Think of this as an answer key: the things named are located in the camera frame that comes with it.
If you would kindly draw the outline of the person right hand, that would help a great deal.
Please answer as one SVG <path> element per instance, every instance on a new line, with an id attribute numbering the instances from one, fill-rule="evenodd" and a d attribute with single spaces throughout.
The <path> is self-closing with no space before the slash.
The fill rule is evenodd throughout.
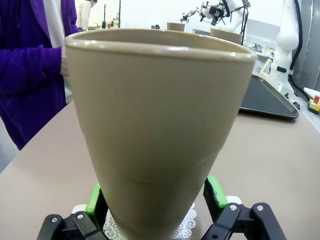
<path id="1" fill-rule="evenodd" d="M 61 48 L 61 68 L 60 74 L 62 76 L 69 76 L 68 66 L 67 66 L 67 57 L 66 57 L 66 50 L 64 47 Z"/>

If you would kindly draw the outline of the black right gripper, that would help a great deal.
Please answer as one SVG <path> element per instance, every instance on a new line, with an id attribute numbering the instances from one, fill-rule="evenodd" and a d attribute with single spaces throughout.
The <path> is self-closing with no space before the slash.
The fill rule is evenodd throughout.
<path id="1" fill-rule="evenodd" d="M 225 10 L 223 4 L 212 5 L 209 14 L 212 15 L 211 24 L 215 26 L 217 22 L 224 16 Z"/>

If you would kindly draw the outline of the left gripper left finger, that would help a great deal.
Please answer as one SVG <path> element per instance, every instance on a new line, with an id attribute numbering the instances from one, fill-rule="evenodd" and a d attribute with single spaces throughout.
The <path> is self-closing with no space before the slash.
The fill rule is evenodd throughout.
<path id="1" fill-rule="evenodd" d="M 103 231 L 108 205 L 99 184 L 96 184 L 84 210 L 68 217 L 48 215 L 40 228 L 38 240 L 107 240 Z"/>

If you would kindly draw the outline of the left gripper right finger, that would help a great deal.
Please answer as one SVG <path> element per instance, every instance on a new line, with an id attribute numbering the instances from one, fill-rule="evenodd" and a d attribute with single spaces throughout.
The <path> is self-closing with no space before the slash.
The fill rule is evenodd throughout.
<path id="1" fill-rule="evenodd" d="M 203 196 L 213 224 L 203 240 L 229 240 L 234 233 L 248 240 L 283 240 L 284 232 L 270 205 L 259 202 L 248 208 L 228 201 L 214 176 L 204 182 Z"/>

